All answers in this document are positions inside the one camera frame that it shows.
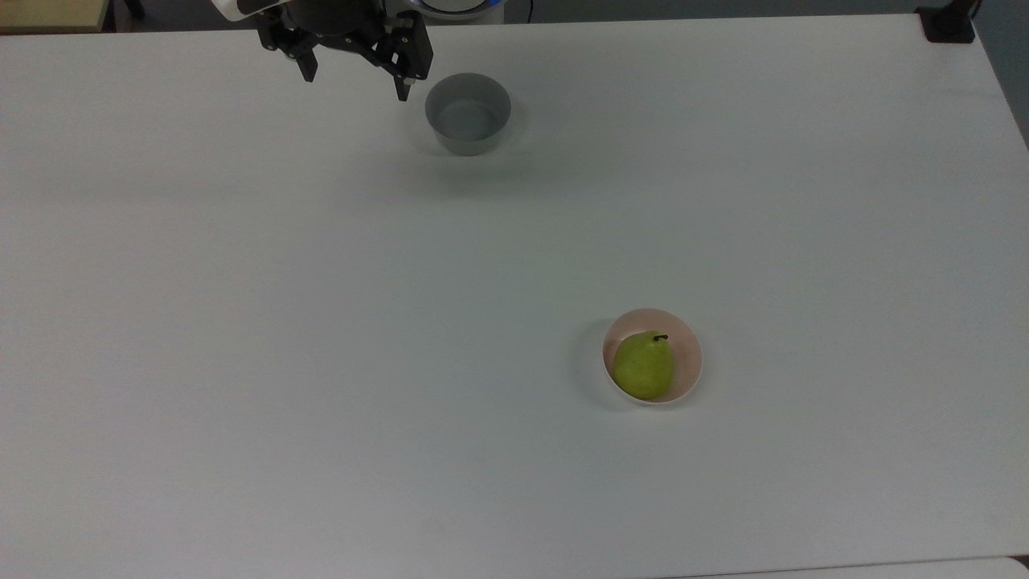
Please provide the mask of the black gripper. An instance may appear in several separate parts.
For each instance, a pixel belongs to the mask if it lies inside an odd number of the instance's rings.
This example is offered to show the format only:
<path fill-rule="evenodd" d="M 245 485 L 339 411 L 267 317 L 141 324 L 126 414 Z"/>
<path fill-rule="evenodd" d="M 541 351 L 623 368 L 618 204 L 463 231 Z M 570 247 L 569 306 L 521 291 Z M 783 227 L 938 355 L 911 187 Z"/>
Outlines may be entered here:
<path fill-rule="evenodd" d="M 288 1 L 285 8 L 256 14 L 256 30 L 268 51 L 279 51 L 297 64 L 305 82 L 318 70 L 314 48 L 319 38 L 359 38 L 363 56 L 389 74 L 401 102 L 415 82 L 426 80 L 433 65 L 433 45 L 418 11 L 385 16 L 379 1 Z"/>

